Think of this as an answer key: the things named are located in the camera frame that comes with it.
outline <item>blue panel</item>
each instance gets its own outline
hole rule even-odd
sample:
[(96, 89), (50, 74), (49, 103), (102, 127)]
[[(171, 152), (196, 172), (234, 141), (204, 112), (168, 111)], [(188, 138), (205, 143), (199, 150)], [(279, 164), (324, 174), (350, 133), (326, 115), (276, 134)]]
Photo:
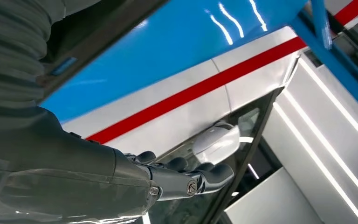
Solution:
[(333, 41), (331, 40), (330, 25), (326, 8), (324, 7), (324, 0), (312, 0), (311, 2), (316, 35), (326, 49), (331, 49)]
[(281, 28), (306, 1), (171, 0), (42, 106), (63, 123)]
[(333, 54), (333, 52), (342, 54), (340, 53), (340, 51), (335, 50), (336, 46), (333, 44), (333, 49), (327, 50), (299, 17), (295, 18), (290, 25), (292, 26), (294, 31), (300, 36), (300, 38), (311, 48), (311, 50), (315, 53), (318, 59), (327, 66), (327, 68), (332, 72), (332, 74), (358, 101), (358, 81), (355, 79), (354, 76), (352, 76), (351, 72), (346, 69), (342, 62), (339, 60), (339, 58), (342, 58), (342, 55)]

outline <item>plastic cover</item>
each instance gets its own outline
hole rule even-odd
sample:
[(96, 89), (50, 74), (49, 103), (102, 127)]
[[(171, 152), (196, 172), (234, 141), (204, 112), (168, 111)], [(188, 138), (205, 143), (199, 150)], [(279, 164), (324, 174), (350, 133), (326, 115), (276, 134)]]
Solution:
[(148, 180), (60, 170), (0, 170), (0, 224), (124, 224), (157, 196)]

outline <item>red stripe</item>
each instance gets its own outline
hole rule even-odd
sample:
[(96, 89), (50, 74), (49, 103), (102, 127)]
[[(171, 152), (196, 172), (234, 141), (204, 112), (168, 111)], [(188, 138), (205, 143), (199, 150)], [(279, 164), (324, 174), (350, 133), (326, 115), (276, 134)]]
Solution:
[[(346, 24), (358, 15), (358, 0), (353, 0), (342, 9), (336, 16), (338, 20)], [(261, 54), (258, 54), (242, 63), (235, 65), (219, 74), (216, 74), (200, 83), (197, 83), (175, 95), (166, 98), (132, 116), (129, 116), (116, 124), (107, 127), (100, 132), (89, 136), (88, 140), (95, 140), (104, 144), (118, 136), (125, 134), (175, 108), (178, 108), (200, 96), (203, 96), (231, 81), (238, 79), (258, 68), (274, 62), (288, 54), (291, 54), (305, 44), (296, 37), (285, 43), (273, 47)]]
[(347, 24), (357, 16), (358, 16), (358, 0), (353, 0), (335, 15), (336, 19), (341, 24)]

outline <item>metal screw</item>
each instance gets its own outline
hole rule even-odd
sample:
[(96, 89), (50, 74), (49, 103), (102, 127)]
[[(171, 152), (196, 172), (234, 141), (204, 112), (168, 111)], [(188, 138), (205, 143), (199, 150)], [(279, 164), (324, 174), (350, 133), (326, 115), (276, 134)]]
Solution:
[(195, 195), (197, 191), (197, 183), (195, 181), (190, 181), (187, 185), (187, 194), (188, 195)]
[(149, 193), (151, 195), (158, 195), (158, 192), (159, 192), (159, 190), (156, 187), (151, 187), (150, 190), (149, 190)]

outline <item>robotic hand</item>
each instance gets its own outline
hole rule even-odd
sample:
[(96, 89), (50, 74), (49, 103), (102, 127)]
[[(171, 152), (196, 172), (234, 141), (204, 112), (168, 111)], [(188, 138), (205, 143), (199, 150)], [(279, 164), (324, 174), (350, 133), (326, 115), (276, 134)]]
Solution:
[(156, 159), (153, 152), (125, 156), (145, 170), (150, 180), (157, 183), (158, 188), (154, 192), (158, 194), (159, 201), (213, 193), (223, 188), (234, 176), (233, 170), (226, 164), (214, 166), (204, 163), (194, 170), (186, 170), (188, 163), (182, 157), (177, 157), (167, 164), (153, 164)]

